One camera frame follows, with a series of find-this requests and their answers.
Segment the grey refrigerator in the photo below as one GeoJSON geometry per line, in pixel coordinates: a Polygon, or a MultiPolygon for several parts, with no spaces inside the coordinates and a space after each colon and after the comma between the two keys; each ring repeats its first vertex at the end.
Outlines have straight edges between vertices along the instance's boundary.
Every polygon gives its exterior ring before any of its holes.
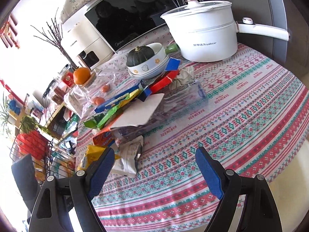
{"type": "Polygon", "coordinates": [[[250,17],[256,24],[288,30],[288,42],[250,34],[238,41],[278,62],[298,78],[308,76],[308,25],[291,0],[226,0],[232,3],[234,19],[250,17]]]}

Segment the cream paper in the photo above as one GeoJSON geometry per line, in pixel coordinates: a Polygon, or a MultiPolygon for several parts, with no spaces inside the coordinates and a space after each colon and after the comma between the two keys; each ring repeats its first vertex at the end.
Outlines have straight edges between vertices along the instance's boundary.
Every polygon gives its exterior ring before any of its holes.
{"type": "Polygon", "coordinates": [[[182,68],[179,74],[172,80],[169,85],[170,90],[174,90],[194,80],[194,68],[193,66],[182,68]]]}

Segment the white electric cooking pot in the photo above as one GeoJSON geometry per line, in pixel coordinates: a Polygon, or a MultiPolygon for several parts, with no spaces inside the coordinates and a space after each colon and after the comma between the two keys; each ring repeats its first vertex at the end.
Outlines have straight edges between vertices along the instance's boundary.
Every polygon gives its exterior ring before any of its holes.
{"type": "Polygon", "coordinates": [[[181,55],[193,62],[215,62],[237,52],[237,34],[254,34],[288,41],[287,30],[256,24],[249,17],[235,21],[229,1],[188,0],[161,15],[179,46],[181,55]]]}

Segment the black microwave oven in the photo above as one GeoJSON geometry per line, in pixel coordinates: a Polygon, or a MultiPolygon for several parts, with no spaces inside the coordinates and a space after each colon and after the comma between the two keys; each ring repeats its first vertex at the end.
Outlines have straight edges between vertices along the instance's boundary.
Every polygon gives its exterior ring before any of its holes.
{"type": "Polygon", "coordinates": [[[161,15],[187,0],[98,0],[85,17],[113,52],[165,24],[161,15]]]}

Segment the yellow snack wrapper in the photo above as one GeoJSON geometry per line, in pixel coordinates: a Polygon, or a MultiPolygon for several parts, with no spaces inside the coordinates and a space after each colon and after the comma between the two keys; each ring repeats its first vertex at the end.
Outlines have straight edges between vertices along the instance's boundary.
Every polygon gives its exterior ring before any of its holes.
{"type": "Polygon", "coordinates": [[[86,170],[92,162],[97,161],[100,158],[106,149],[107,147],[88,145],[85,155],[77,166],[77,170],[86,170]]]}

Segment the dark green squash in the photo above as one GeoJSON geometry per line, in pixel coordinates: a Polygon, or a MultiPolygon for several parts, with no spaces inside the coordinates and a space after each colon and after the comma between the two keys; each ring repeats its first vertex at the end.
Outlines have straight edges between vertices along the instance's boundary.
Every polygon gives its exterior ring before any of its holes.
{"type": "Polygon", "coordinates": [[[152,48],[148,46],[137,46],[127,54],[126,65],[134,67],[149,60],[155,55],[152,48]]]}

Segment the white printed sachet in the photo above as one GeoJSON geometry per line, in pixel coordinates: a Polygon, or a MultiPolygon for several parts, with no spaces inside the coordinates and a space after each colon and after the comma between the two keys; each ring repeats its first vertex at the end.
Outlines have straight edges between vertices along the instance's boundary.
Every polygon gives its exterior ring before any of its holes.
{"type": "Polygon", "coordinates": [[[133,178],[138,171],[138,160],[143,150],[143,136],[138,136],[131,141],[119,145],[115,155],[116,159],[111,169],[112,174],[133,178]]]}

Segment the orange fruit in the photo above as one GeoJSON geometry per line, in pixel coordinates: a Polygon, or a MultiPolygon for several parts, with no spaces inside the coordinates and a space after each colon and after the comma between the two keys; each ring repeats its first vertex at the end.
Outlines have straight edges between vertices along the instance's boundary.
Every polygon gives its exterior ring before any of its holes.
{"type": "Polygon", "coordinates": [[[91,76],[88,68],[78,68],[73,73],[73,80],[76,85],[83,85],[91,76]]]}

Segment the green snack wrapper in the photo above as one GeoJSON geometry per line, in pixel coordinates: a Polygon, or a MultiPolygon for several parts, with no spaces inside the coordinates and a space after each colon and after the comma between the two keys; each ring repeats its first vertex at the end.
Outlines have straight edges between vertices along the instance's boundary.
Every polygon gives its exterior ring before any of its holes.
{"type": "Polygon", "coordinates": [[[102,129],[104,125],[107,123],[107,121],[111,119],[120,108],[127,105],[129,102],[130,102],[129,99],[122,100],[120,101],[120,103],[116,104],[110,109],[103,110],[102,113],[99,113],[93,116],[92,118],[84,121],[83,122],[84,126],[91,129],[102,129]]]}

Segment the cream air fryer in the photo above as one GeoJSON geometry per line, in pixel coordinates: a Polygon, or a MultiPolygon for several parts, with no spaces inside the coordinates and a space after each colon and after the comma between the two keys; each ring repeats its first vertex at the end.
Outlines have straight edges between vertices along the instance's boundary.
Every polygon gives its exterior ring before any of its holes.
{"type": "Polygon", "coordinates": [[[73,61],[90,70],[107,62],[114,55],[88,19],[82,19],[65,33],[61,44],[73,61]]]}

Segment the blue rectangular box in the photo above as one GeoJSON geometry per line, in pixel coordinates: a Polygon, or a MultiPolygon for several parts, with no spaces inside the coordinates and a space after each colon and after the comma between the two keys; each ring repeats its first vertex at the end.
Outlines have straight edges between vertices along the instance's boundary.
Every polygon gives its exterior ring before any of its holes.
{"type": "Polygon", "coordinates": [[[116,96],[110,98],[108,101],[102,103],[94,110],[96,113],[101,113],[106,109],[111,109],[113,106],[118,105],[121,100],[137,89],[143,89],[144,83],[142,81],[137,82],[132,87],[118,93],[116,96]]]}

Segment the red wall ornament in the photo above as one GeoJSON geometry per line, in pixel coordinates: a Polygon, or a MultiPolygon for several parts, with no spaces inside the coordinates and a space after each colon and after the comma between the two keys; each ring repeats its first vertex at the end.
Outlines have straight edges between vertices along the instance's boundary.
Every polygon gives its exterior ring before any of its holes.
{"type": "Polygon", "coordinates": [[[20,48],[19,43],[16,39],[18,35],[17,29],[16,29],[17,25],[18,25],[18,21],[13,15],[13,13],[11,13],[8,16],[8,19],[5,21],[5,23],[1,27],[1,41],[6,48],[9,48],[9,47],[12,48],[14,46],[17,49],[20,48]]]}

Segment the dried twig bundle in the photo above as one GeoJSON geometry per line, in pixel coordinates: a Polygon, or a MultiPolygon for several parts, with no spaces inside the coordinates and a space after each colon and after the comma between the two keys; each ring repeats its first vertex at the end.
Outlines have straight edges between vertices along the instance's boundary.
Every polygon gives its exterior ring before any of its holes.
{"type": "Polygon", "coordinates": [[[50,22],[48,21],[46,22],[47,27],[46,28],[41,27],[41,30],[31,25],[31,27],[34,28],[34,30],[40,34],[39,36],[34,35],[34,37],[56,47],[62,53],[62,55],[68,60],[70,68],[73,71],[75,71],[77,69],[77,65],[69,56],[69,54],[65,51],[65,49],[61,44],[61,41],[63,40],[63,30],[62,30],[62,23],[61,22],[58,23],[57,21],[57,15],[58,15],[58,9],[56,10],[54,17],[50,18],[50,22]]]}

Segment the clear plastic bottle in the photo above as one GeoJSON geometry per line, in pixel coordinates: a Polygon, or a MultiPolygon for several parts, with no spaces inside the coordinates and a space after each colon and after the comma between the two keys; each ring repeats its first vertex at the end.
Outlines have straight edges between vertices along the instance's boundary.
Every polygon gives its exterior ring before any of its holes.
{"type": "Polygon", "coordinates": [[[207,95],[199,80],[193,80],[165,93],[150,120],[137,127],[119,127],[112,136],[120,141],[129,141],[153,129],[169,124],[176,119],[201,109],[207,103],[207,95]]]}

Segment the torn blue carton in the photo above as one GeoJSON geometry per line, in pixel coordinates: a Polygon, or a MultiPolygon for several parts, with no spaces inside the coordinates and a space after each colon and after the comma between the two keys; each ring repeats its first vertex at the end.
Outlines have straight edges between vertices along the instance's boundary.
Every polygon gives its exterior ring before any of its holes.
{"type": "Polygon", "coordinates": [[[155,109],[159,106],[163,99],[162,93],[152,94],[150,91],[150,85],[166,71],[179,70],[181,60],[175,58],[169,58],[167,65],[163,72],[158,76],[148,80],[150,83],[139,95],[139,97],[130,103],[129,106],[123,110],[113,121],[108,125],[109,129],[113,131],[122,127],[138,127],[144,125],[150,120],[150,117],[155,112],[155,109]]]}

